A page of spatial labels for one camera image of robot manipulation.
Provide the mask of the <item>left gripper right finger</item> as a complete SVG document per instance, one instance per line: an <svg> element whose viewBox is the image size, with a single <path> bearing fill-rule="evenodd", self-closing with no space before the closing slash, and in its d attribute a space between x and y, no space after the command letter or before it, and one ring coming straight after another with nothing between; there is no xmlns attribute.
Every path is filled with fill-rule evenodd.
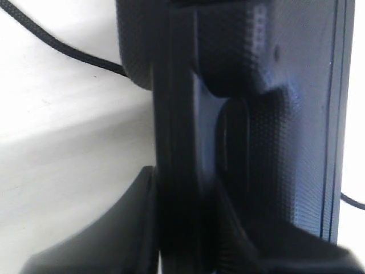
<svg viewBox="0 0 365 274"><path fill-rule="evenodd" d="M280 220L244 224L217 191L217 273L361 273L352 252Z"/></svg>

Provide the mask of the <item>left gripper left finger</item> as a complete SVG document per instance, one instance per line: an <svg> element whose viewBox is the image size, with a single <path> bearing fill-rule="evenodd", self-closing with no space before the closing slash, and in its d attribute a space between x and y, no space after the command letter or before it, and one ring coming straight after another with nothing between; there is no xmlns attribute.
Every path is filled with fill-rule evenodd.
<svg viewBox="0 0 365 274"><path fill-rule="evenodd" d="M145 166L97 221L29 258L21 273L157 273L154 168Z"/></svg>

